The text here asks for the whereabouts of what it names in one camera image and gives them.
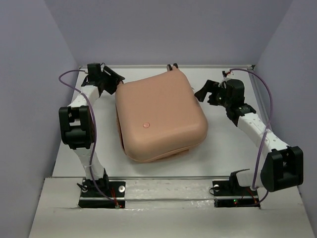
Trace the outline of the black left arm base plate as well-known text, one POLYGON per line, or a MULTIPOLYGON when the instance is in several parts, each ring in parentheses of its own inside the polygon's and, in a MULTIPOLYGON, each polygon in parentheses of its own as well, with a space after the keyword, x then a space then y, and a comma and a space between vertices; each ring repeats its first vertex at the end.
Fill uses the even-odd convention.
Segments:
POLYGON ((98 185, 101 194, 93 183, 83 179, 77 183, 80 189, 78 206, 89 209, 123 209, 125 208, 126 181, 110 180, 109 187, 106 189, 101 184, 98 185))

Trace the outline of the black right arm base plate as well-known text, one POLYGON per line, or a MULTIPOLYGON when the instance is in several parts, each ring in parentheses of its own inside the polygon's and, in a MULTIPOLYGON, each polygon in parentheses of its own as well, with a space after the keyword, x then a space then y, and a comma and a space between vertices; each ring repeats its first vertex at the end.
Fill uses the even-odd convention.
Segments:
POLYGON ((215 208, 261 207, 256 191, 242 187, 230 178, 213 180, 209 194, 214 198, 215 208))

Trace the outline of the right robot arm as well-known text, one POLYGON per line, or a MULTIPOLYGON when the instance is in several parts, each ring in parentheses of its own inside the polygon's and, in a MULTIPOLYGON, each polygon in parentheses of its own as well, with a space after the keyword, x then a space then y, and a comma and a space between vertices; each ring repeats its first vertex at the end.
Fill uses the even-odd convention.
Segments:
POLYGON ((304 153, 298 146, 290 146, 279 139, 260 119, 256 110, 245 103, 244 83, 238 79, 225 78, 222 82, 207 80, 195 93, 199 102, 208 97, 208 103, 222 106, 227 117, 243 131, 258 148, 252 175, 246 170, 228 182, 233 194, 240 194, 250 187, 263 187, 268 192, 299 186, 304 181, 304 153))

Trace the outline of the pink hard-shell suitcase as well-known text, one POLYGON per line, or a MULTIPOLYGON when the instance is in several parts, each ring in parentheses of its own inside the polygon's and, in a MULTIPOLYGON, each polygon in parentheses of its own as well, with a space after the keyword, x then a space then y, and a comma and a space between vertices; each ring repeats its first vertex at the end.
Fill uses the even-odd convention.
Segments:
POLYGON ((207 118, 177 64, 162 74, 120 83, 115 93, 117 126, 130 159, 153 162, 200 145, 207 118))

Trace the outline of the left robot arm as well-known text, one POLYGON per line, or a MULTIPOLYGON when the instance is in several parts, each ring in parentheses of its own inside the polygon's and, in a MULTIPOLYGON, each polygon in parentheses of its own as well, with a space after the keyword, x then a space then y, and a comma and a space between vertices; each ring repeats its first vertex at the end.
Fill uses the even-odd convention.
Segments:
POLYGON ((109 192, 106 169, 96 153, 97 124, 93 104, 103 92, 114 94, 125 79, 103 63, 89 63, 83 71, 80 88, 73 87, 76 98, 58 111, 62 142, 75 152, 85 171, 83 191, 93 190, 99 196, 109 192))

